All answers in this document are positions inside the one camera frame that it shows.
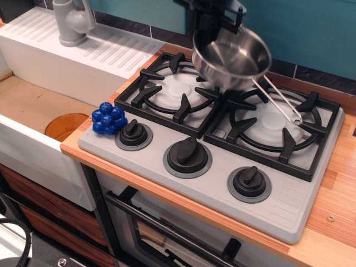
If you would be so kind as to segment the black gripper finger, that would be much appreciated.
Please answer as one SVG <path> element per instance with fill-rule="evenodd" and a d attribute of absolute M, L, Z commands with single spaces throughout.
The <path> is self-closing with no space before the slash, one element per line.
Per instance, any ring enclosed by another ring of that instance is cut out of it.
<path fill-rule="evenodd" d="M 196 7 L 189 7 L 188 22 L 191 38 L 193 38 L 194 34 L 200 30 L 200 18 L 201 12 Z"/>
<path fill-rule="evenodd" d="M 201 45 L 206 46 L 217 39 L 223 13 L 203 13 L 201 15 Z"/>

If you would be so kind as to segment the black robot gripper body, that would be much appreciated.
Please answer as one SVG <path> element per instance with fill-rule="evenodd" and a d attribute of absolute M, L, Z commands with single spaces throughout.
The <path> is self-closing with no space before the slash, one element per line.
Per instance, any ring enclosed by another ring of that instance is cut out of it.
<path fill-rule="evenodd" d="M 226 28 L 230 32 L 238 33 L 241 28 L 243 15 L 247 13 L 246 7 L 236 0 L 227 1 L 190 1 L 181 0 L 174 1 L 176 4 L 183 6 L 187 10 L 189 7 L 196 7 L 201 15 L 203 13 L 223 13 L 223 21 L 221 27 Z"/>

